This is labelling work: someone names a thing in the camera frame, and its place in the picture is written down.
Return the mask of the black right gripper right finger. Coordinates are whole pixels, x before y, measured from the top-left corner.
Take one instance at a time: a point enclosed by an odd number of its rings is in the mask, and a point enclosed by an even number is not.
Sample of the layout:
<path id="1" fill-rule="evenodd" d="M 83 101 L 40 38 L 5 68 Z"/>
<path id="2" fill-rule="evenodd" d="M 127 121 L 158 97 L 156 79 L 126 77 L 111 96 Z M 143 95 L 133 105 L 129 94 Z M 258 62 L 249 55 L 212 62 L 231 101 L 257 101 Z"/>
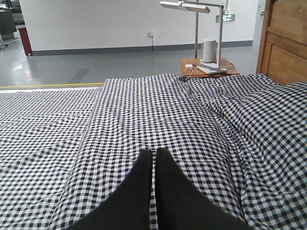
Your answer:
<path id="1" fill-rule="evenodd" d="M 166 148 L 156 151 L 155 196 L 160 230 L 249 230 L 187 179 Z"/>

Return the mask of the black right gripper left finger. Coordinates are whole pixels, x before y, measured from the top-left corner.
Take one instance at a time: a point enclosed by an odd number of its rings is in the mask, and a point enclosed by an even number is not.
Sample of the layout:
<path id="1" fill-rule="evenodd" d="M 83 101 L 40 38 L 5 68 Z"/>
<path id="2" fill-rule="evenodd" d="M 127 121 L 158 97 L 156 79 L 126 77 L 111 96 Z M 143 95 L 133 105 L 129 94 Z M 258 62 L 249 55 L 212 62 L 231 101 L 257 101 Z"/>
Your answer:
<path id="1" fill-rule="evenodd" d="M 131 171 L 119 187 L 69 230 L 149 230 L 152 188 L 152 152 L 140 150 Z"/>

